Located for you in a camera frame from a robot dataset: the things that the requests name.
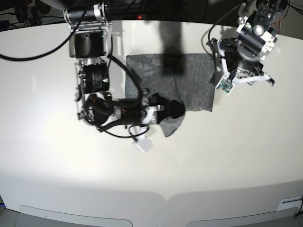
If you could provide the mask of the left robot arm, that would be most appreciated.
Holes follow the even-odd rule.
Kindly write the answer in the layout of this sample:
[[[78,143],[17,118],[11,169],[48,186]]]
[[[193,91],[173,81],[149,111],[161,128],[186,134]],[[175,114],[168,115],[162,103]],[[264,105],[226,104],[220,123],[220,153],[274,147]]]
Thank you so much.
[[[277,42],[277,31],[272,28],[289,5],[287,0],[258,0],[251,15],[247,9],[252,1],[244,0],[238,10],[237,36],[221,40],[208,38],[207,45],[213,57],[220,60],[222,75],[217,89],[230,94],[236,85],[275,80],[263,71],[263,61],[272,52]]]

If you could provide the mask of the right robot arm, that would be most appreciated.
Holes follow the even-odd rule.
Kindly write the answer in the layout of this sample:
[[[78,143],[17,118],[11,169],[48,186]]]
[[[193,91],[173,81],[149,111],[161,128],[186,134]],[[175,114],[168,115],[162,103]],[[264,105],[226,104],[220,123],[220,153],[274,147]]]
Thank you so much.
[[[158,94],[148,96],[140,78],[113,56],[110,3],[107,0],[48,0],[47,5],[63,10],[71,33],[66,39],[70,57],[77,63],[76,102],[79,120],[108,133],[112,127],[138,127],[138,134],[129,134],[143,151],[150,148],[145,133],[151,124],[166,118],[177,119],[185,114],[184,105]],[[122,68],[137,89],[137,97],[114,100],[109,92],[109,67],[114,62]]]

